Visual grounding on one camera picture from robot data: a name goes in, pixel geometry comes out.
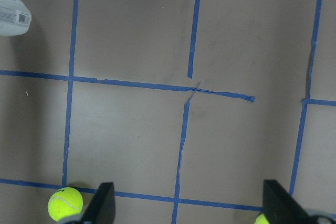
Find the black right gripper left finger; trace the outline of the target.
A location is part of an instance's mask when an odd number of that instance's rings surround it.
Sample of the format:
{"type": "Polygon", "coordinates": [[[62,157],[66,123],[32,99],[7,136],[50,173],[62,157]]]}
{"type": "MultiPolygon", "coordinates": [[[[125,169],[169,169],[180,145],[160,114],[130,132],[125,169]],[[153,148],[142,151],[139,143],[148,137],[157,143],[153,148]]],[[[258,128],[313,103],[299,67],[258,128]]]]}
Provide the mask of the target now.
{"type": "Polygon", "coordinates": [[[114,183],[101,183],[82,214],[64,217],[59,223],[114,223],[116,216],[114,183]]]}

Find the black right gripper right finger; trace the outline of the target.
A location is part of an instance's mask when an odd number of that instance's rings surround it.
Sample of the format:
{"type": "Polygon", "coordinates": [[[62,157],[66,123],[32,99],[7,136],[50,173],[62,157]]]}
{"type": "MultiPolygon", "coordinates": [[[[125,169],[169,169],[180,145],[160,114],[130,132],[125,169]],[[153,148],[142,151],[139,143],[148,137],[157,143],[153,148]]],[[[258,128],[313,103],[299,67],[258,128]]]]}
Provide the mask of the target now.
{"type": "Polygon", "coordinates": [[[268,223],[335,223],[335,219],[327,214],[308,213],[275,179],[263,181],[262,203],[268,223]]]}

